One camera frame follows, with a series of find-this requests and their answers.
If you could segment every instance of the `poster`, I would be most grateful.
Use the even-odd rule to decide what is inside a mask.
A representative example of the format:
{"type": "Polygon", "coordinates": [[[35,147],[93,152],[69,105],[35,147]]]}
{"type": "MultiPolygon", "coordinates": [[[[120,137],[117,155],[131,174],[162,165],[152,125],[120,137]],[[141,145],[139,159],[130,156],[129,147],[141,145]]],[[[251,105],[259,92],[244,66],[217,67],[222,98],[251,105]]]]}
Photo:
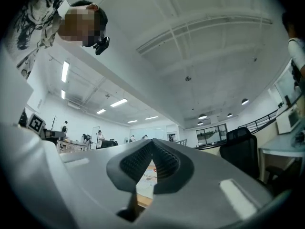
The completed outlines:
{"type": "Polygon", "coordinates": [[[153,198],[153,187],[157,184],[157,172],[154,166],[148,166],[142,178],[137,184],[137,193],[147,197],[153,198]]]}

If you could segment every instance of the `white shirt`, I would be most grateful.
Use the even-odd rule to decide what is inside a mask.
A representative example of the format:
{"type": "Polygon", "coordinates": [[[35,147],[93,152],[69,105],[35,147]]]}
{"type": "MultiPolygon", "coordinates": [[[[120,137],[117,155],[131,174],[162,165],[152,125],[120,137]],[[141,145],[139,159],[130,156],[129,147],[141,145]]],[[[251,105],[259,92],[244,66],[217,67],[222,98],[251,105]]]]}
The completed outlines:
{"type": "Polygon", "coordinates": [[[62,128],[63,128],[64,126],[66,127],[66,133],[65,133],[65,134],[67,134],[67,132],[68,132],[68,124],[63,123],[63,124],[61,125],[61,130],[62,130],[62,128]]]}
{"type": "Polygon", "coordinates": [[[103,140],[105,140],[104,135],[103,135],[103,134],[98,134],[97,139],[98,139],[98,141],[97,141],[97,147],[101,147],[101,146],[102,146],[103,140]]]}
{"type": "Polygon", "coordinates": [[[301,68],[305,65],[305,43],[299,38],[292,38],[288,41],[288,51],[290,57],[295,62],[297,68],[301,68]]]}
{"type": "Polygon", "coordinates": [[[4,37],[7,51],[27,79],[40,48],[53,45],[59,28],[57,9],[64,0],[30,0],[16,14],[4,37]]]}

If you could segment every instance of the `white table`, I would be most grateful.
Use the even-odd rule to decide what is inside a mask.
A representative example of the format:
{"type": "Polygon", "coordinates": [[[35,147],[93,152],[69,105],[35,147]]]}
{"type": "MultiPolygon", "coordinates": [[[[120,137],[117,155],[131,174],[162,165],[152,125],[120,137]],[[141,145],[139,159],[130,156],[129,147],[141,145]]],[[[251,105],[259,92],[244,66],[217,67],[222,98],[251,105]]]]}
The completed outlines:
{"type": "Polygon", "coordinates": [[[79,142],[74,142],[74,141],[57,140],[56,148],[57,148],[58,153],[60,152],[61,144],[66,145],[66,149],[68,148],[68,146],[72,146],[73,148],[79,148],[79,149],[83,150],[85,147],[88,146],[85,143],[79,143],[79,142]]]}
{"type": "Polygon", "coordinates": [[[271,141],[267,142],[259,148],[260,152],[260,163],[261,163],[261,178],[264,178],[265,173],[265,163],[264,155],[278,155],[285,157],[301,157],[302,165],[301,171],[305,166],[305,144],[299,144],[297,146],[292,146],[293,138],[300,131],[301,128],[305,126],[305,120],[302,120],[295,129],[290,133],[279,134],[271,141]]]}

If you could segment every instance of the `air vent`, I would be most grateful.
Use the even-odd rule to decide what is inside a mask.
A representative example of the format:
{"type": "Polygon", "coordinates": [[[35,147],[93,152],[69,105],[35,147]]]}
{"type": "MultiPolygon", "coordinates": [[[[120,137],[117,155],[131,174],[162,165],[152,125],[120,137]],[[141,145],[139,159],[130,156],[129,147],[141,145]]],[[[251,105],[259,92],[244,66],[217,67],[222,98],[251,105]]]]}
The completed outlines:
{"type": "Polygon", "coordinates": [[[74,104],[72,102],[68,102],[68,106],[70,106],[73,109],[80,109],[81,108],[79,105],[76,105],[76,104],[74,104]]]}

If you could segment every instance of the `person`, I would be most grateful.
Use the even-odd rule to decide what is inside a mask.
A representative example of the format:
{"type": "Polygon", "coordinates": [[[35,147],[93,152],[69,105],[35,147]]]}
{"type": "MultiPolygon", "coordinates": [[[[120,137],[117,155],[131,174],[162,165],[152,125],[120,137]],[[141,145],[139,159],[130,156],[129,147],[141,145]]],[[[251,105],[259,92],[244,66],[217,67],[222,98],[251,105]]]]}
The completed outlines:
{"type": "Polygon", "coordinates": [[[81,142],[87,145],[86,147],[82,148],[83,151],[87,151],[90,149],[90,141],[91,141],[90,135],[86,135],[86,134],[82,135],[81,142]]]}
{"type": "Polygon", "coordinates": [[[102,146],[102,142],[105,140],[104,135],[103,135],[101,130],[99,130],[99,134],[97,136],[97,139],[98,139],[97,148],[100,148],[102,146]]]}
{"type": "Polygon", "coordinates": [[[65,136],[62,138],[62,140],[66,137],[67,132],[68,132],[68,121],[65,121],[62,125],[61,125],[61,132],[65,133],[65,136]]]}
{"type": "Polygon", "coordinates": [[[38,51],[51,47],[56,33],[65,41],[91,47],[104,38],[107,22],[105,12],[90,1],[69,5],[65,0],[29,0],[8,27],[4,46],[28,79],[38,51]],[[67,11],[61,18],[58,8],[63,3],[67,11]]]}
{"type": "Polygon", "coordinates": [[[305,42],[304,36],[300,33],[300,22],[291,13],[285,12],[282,15],[282,23],[288,33],[288,51],[292,61],[305,78],[305,42]]]}
{"type": "Polygon", "coordinates": [[[134,138],[134,135],[132,135],[132,136],[130,137],[130,140],[131,140],[131,142],[135,142],[135,141],[136,141],[135,138],[134,138]]]}
{"type": "Polygon", "coordinates": [[[174,135],[171,135],[170,136],[170,142],[175,142],[176,141],[176,139],[174,138],[174,135]]]}

